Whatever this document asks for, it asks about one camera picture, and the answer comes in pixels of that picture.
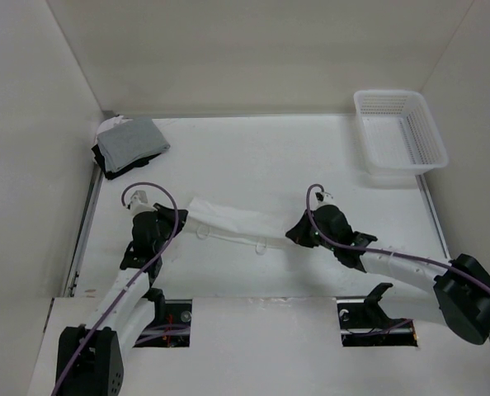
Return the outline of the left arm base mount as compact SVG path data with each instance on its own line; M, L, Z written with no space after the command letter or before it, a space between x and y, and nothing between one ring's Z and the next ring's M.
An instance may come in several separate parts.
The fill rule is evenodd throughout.
M135 347L183 348L191 341L193 303L191 299L167 299L160 289L151 289L145 298L153 302L155 318L143 330Z

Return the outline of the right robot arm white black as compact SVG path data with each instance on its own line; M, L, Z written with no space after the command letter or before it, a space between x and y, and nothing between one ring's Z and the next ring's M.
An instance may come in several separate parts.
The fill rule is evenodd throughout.
M474 257L461 254L444 263L379 247L374 235L353 230L331 204L306 210L285 236L304 248L326 248L347 268L386 276L430 295L428 304L404 304L404 318L445 325L474 345L490 336L490 275Z

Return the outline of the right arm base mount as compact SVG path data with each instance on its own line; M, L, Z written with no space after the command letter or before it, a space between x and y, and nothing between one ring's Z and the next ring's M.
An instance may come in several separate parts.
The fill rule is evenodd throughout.
M378 284L366 296L337 299L341 342L344 347L417 347L413 321L390 318L379 306L391 283Z

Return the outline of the metal table edge rail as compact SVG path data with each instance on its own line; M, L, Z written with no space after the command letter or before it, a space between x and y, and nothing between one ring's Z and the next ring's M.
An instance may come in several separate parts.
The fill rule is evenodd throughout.
M64 273L64 282L60 290L61 297L73 297L73 291L78 283L83 254L87 245L88 235L91 230L92 219L97 205L97 198L100 192L102 178L102 171L94 161L94 156L92 156L92 173L87 189L87 196L78 226L78 233L73 247L73 253L70 257L71 260L68 262Z

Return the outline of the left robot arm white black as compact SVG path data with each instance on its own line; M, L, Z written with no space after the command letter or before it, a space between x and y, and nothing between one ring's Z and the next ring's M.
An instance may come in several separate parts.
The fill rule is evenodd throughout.
M166 319L163 292L153 284L165 247L186 225L188 210L131 204L132 239L116 279L88 320L59 336L54 395L117 395L125 359L145 328Z

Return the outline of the folded grey tank top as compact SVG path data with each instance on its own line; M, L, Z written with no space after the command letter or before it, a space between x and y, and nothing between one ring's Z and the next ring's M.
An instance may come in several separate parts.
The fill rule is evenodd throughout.
M161 130L150 118L134 118L97 136L101 153L106 159L106 170L116 171L134 160L170 149Z

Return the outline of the white tank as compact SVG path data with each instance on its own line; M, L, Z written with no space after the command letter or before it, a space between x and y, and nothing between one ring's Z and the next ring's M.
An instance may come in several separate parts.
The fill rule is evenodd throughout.
M287 214L268 214L216 205L195 197L188 205L186 229L198 239L217 238L253 246L258 255L294 244L285 233L294 225Z
M122 125L126 122L131 121L130 118L126 118L123 115L118 115L115 117L111 117L110 119L104 120L97 128L96 135L99 135L105 131L111 130L117 125Z

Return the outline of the folded black tank top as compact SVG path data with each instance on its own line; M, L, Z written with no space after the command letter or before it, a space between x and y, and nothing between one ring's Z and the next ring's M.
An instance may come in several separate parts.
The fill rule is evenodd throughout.
M123 176L124 174L131 171L132 169L145 167L145 166L149 165L149 163L153 159L160 156L160 153L158 153L158 154L154 154L154 155L151 155L151 156L148 156L145 158L140 158L140 159L134 160L131 163L129 163L128 165L124 166L123 168L118 169L118 170L113 172L113 171L107 171L106 170L106 159L103 156L103 154L101 153L101 150L99 149L97 144L95 144L92 147L92 153L93 153L93 159L94 159L95 163L101 169L101 171L104 174L104 176L106 177L106 179L109 181L114 180L120 176Z

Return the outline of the white plastic mesh basket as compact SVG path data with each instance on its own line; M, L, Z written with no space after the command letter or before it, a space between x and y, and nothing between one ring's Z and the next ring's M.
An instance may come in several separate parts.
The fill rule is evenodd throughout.
M365 165L380 177L416 177L448 165L449 157L424 96L407 90L353 95Z

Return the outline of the folded white tank top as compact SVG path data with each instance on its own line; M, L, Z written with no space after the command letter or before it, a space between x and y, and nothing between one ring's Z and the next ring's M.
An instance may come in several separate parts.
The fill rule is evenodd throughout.
M131 121L130 118L126 118L123 115L118 115L115 117L111 117L110 119L104 120L97 128L96 135L99 135L105 131L111 130L117 125L122 125L126 122Z

